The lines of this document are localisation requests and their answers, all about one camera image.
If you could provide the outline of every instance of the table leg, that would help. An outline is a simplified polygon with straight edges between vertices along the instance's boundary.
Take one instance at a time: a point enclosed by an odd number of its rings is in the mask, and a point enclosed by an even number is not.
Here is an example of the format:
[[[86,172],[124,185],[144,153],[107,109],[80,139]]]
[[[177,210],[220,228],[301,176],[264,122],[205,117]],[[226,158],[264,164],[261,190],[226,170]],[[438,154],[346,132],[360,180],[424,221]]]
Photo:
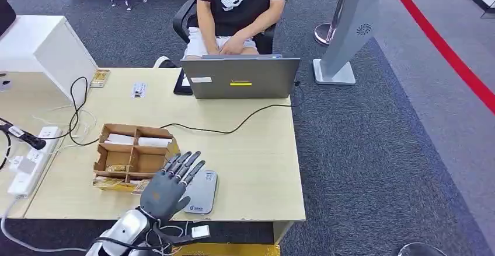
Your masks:
[[[273,222],[273,240],[276,245],[282,241],[293,224],[293,221]]]

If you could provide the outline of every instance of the white shorts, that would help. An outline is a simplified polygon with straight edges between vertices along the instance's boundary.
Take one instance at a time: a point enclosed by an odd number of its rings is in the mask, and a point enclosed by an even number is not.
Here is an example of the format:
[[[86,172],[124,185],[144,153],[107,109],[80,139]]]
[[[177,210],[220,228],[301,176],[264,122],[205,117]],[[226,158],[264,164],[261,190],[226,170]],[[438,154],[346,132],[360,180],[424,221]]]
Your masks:
[[[224,44],[230,39],[230,36],[217,36],[217,44],[218,48],[222,48]],[[201,36],[200,29],[197,27],[189,27],[189,40],[190,42],[187,45],[186,52],[184,53],[184,58],[186,56],[198,56],[202,57],[203,55],[208,55],[208,51],[206,51],[206,47],[203,42],[203,37]],[[256,48],[256,43],[250,38],[244,42],[244,48],[252,47]]]

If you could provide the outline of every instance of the power strip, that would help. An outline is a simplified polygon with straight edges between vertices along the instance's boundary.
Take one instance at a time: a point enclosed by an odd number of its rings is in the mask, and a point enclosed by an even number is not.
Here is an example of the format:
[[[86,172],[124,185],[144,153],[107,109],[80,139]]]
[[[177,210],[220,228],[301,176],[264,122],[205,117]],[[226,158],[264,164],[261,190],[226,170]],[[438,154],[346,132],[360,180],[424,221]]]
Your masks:
[[[60,136],[60,129],[58,127],[43,127],[41,129],[40,134],[38,135],[39,138],[55,138],[57,136]],[[50,153],[53,152],[55,149],[55,146],[57,145],[58,142],[57,139],[45,139],[46,141],[46,146],[42,150],[36,150],[35,148],[31,148],[27,156],[19,161],[15,160],[12,163],[17,163],[17,164],[22,164],[24,160],[29,160],[25,163],[31,165],[34,164],[33,166],[29,166],[28,168],[22,168],[18,166],[11,167],[12,170],[18,170],[17,175],[13,179],[11,186],[7,190],[7,192],[11,195],[16,195],[16,196],[24,196],[28,197],[34,190],[34,187],[38,183],[38,180],[40,179],[41,174],[43,173],[43,170],[45,169],[45,166],[50,159]],[[29,169],[32,171],[30,173],[25,173],[23,171],[20,171],[21,169]]]

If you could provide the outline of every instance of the office chair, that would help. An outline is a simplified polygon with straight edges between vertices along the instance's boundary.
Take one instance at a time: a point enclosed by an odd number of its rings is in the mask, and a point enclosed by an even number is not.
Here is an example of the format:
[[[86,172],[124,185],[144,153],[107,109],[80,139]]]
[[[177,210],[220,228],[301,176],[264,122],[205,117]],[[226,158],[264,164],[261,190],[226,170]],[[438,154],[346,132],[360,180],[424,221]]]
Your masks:
[[[173,22],[172,22],[173,29],[186,43],[189,43],[189,31],[187,27],[189,26],[191,19],[197,16],[195,10],[191,11],[195,5],[196,5],[196,0],[188,0],[179,9],[177,14],[173,18]],[[253,37],[253,40],[256,43],[256,48],[258,48],[258,52],[260,54],[264,54],[264,55],[272,54],[275,28],[276,28],[276,24],[272,25],[264,32],[259,33]]]

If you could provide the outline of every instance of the digital scale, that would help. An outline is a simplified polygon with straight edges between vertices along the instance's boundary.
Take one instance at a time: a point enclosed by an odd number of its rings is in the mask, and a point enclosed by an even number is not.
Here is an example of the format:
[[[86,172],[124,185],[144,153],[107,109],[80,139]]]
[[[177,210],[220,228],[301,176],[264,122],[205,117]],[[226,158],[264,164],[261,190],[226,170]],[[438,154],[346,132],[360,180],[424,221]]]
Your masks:
[[[213,209],[217,190],[217,173],[212,170],[199,171],[187,187],[182,197],[189,196],[191,201],[183,209],[187,213],[208,214]]]

